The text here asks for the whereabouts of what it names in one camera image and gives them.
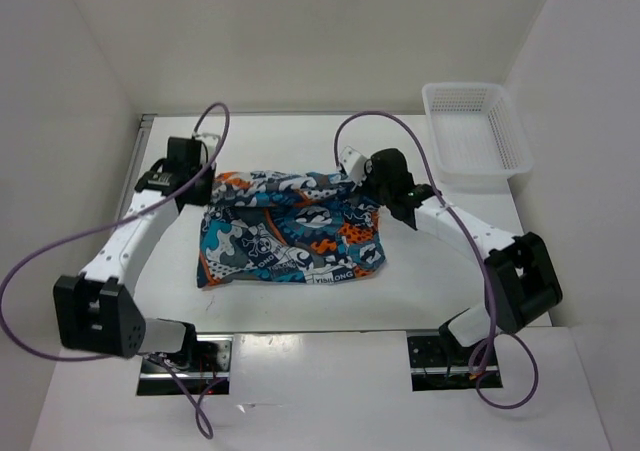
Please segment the colourful patterned shorts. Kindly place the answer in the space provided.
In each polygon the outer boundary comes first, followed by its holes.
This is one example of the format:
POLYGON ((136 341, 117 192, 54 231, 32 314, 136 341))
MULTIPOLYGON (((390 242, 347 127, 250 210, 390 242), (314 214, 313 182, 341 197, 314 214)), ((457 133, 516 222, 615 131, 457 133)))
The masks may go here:
POLYGON ((196 285, 367 277, 386 261, 379 209, 343 173, 221 173, 200 225, 196 285))

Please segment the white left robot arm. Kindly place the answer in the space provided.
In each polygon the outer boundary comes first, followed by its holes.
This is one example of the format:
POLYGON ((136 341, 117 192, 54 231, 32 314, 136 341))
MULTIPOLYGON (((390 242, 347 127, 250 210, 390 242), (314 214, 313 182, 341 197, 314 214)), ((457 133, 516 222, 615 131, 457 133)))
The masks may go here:
POLYGON ((124 224, 76 276, 53 288, 58 331, 67 349, 132 358, 163 353, 185 371, 200 356, 194 325, 146 318, 134 293, 141 272, 165 231, 185 206, 208 203, 215 167, 196 138, 172 137, 165 157, 138 179, 124 224))

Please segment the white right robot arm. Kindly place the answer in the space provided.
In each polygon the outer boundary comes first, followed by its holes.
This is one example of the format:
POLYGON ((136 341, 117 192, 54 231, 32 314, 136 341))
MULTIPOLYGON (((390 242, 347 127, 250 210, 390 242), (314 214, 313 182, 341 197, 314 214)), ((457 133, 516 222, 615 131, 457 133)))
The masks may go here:
POLYGON ((428 184, 417 184, 405 156, 397 149, 365 157, 351 150, 342 166, 364 196, 386 207, 410 228, 429 234, 486 270, 496 312, 487 302, 469 308, 440 327, 440 356, 460 364, 474 346, 496 332, 516 334, 563 299, 563 292, 543 239, 517 236, 485 223, 437 196, 428 184))

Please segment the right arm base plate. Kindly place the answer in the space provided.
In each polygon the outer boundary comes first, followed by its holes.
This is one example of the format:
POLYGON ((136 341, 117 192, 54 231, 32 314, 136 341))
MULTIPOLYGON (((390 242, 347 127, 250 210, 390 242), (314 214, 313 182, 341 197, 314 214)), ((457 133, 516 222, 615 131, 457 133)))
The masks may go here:
POLYGON ((406 341, 413 392, 476 387, 468 367, 471 348, 447 350, 436 330, 408 332, 406 341))

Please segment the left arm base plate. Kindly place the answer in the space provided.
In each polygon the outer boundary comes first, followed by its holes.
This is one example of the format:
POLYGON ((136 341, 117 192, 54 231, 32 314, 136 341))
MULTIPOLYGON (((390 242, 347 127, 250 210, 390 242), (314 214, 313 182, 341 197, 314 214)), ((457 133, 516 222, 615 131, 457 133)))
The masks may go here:
POLYGON ((137 396, 175 396, 182 393, 164 363, 192 396, 228 395, 234 337, 231 334, 198 334, 188 357, 178 354, 142 358, 137 396))

